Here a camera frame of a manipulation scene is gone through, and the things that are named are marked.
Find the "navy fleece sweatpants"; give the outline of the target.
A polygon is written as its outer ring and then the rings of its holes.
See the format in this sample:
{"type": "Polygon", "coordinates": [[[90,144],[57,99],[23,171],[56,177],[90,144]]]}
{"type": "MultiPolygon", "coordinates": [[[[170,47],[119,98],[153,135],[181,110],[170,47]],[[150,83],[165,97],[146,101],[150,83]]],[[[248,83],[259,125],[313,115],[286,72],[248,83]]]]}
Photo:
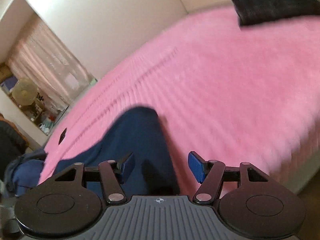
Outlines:
{"type": "Polygon", "coordinates": [[[158,114],[154,109],[142,106],[123,113],[103,138],[88,150],[72,159],[59,161],[54,173],[77,162],[95,167],[103,161],[119,161],[129,153],[134,156],[135,167],[121,186],[127,197],[180,193],[158,114]]]}

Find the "blue clothes pile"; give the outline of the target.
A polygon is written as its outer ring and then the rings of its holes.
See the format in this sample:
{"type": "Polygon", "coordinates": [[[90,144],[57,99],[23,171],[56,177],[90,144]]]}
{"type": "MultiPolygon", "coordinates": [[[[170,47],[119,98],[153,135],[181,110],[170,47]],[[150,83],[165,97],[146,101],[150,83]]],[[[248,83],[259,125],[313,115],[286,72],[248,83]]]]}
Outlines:
{"type": "Polygon", "coordinates": [[[4,172],[4,196],[19,197],[36,187],[46,157],[44,148],[39,148],[11,161],[4,172]]]}

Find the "folded dark clothes stack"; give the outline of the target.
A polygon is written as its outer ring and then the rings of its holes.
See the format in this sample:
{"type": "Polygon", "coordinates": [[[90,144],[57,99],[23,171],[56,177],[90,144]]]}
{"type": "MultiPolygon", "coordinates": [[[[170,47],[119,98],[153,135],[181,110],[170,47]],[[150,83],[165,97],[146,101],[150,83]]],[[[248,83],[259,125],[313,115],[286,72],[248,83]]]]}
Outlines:
{"type": "Polygon", "coordinates": [[[318,16],[319,0],[231,0],[241,27],[293,18],[318,16]]]}

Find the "black smartphone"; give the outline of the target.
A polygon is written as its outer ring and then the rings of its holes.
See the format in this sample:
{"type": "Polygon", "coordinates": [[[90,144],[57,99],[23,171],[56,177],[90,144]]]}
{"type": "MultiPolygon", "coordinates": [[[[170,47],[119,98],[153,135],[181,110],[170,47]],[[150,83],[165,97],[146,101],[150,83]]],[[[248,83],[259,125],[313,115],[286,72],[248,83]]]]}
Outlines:
{"type": "Polygon", "coordinates": [[[67,128],[65,128],[65,129],[63,130],[63,132],[60,134],[58,144],[61,144],[61,142],[63,142],[63,140],[64,140],[64,138],[65,138],[65,136],[66,136],[66,133],[67,133],[67,128]]]}

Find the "pink ribbed bed blanket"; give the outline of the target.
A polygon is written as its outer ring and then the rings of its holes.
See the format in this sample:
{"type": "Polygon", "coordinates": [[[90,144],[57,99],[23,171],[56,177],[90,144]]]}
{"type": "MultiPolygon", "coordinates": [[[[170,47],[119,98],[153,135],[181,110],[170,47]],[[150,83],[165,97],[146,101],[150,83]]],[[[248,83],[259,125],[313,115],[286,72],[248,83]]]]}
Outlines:
{"type": "Polygon", "coordinates": [[[197,188],[190,151],[252,163],[299,192],[319,169],[319,17],[241,28],[235,10],[221,7],[180,20],[73,106],[46,144],[40,181],[138,105],[158,113],[184,193],[197,188]]]}

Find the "wooden shelf with items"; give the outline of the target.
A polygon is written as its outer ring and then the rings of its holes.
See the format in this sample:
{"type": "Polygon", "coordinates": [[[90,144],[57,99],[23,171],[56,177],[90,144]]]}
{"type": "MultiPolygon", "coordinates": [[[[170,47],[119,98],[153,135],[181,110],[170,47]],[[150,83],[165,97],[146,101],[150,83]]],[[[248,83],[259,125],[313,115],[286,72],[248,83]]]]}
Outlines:
{"type": "MultiPolygon", "coordinates": [[[[18,105],[12,98],[11,92],[18,80],[10,68],[1,63],[1,89],[17,107],[18,105]]],[[[45,135],[49,135],[68,108],[58,107],[39,87],[37,88],[38,94],[34,103],[30,106],[18,108],[45,135]]]]}

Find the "black puffer jacket left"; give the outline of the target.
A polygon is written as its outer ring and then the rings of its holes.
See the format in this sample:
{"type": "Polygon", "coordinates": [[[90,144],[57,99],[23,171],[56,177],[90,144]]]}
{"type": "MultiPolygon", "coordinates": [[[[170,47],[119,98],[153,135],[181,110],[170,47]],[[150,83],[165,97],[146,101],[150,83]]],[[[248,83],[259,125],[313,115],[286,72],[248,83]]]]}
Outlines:
{"type": "Polygon", "coordinates": [[[23,155],[29,146],[27,139],[11,122],[1,118],[1,181],[11,161],[23,155]]]}

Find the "pink sheer curtain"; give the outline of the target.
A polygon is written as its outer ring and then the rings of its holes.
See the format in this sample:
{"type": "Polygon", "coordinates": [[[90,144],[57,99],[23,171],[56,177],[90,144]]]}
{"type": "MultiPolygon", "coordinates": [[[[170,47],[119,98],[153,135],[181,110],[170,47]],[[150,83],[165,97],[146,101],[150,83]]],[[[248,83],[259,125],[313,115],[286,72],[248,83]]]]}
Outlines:
{"type": "Polygon", "coordinates": [[[6,64],[18,79],[31,79],[49,104],[58,110],[67,108],[94,80],[36,15],[20,32],[6,64]]]}

